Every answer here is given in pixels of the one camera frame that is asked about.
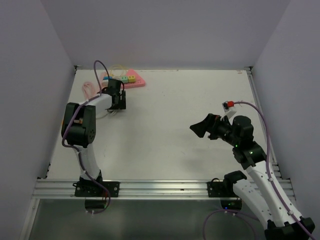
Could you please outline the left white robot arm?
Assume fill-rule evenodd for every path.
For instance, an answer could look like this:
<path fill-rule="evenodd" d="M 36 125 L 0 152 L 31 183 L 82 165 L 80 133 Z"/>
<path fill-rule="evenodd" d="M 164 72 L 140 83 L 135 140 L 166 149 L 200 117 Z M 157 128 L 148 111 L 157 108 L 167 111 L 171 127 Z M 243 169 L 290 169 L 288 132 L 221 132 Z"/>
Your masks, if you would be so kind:
<path fill-rule="evenodd" d="M 102 173 L 98 167 L 93 142 L 96 137 L 97 117 L 108 111 L 126 109 L 125 84 L 115 78 L 97 96 L 81 103 L 69 102 L 65 107 L 61 136 L 62 146 L 72 148 L 80 167 L 80 180 L 89 181 L 86 190 L 92 196 L 103 193 Z"/>

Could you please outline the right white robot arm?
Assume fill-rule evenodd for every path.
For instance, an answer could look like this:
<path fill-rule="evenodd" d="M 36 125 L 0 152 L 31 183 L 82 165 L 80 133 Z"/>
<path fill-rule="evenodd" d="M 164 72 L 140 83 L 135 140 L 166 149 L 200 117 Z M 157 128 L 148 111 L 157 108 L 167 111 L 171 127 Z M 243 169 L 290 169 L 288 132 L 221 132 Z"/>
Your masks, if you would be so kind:
<path fill-rule="evenodd" d="M 254 141 L 254 127 L 246 116 L 232 122 L 220 115 L 206 118 L 189 127 L 199 138 L 206 133 L 210 140 L 221 139 L 230 144 L 233 156 L 255 183 L 250 186 L 241 171 L 228 173 L 223 179 L 223 192 L 240 197 L 254 213 L 264 229 L 267 240 L 309 240 L 315 229 L 313 220 L 303 215 L 288 198 L 279 181 L 270 171 L 267 155 Z"/>

